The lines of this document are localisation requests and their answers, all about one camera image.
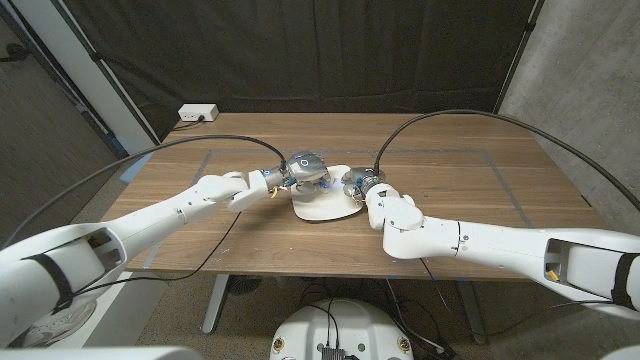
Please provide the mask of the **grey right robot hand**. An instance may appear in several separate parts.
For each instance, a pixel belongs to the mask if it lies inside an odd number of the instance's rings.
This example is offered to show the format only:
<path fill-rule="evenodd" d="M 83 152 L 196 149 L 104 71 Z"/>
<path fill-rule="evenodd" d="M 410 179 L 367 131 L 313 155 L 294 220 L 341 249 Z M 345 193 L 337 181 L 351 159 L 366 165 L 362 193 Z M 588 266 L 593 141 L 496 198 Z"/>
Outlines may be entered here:
<path fill-rule="evenodd" d="M 364 201 L 367 192 L 385 180 L 386 174 L 382 170 L 375 173 L 373 168 L 367 167 L 351 168 L 341 177 L 344 194 L 356 202 Z"/>

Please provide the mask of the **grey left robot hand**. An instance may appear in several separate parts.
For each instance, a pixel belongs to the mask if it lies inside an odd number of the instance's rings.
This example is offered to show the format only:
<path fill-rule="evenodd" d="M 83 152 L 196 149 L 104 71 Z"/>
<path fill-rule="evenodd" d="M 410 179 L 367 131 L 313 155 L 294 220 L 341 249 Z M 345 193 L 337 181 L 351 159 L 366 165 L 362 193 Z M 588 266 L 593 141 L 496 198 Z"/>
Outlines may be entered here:
<path fill-rule="evenodd" d="M 316 192 L 328 193 L 333 178 L 324 158 L 313 152 L 299 152 L 286 162 L 285 187 L 295 189 L 303 195 Z"/>

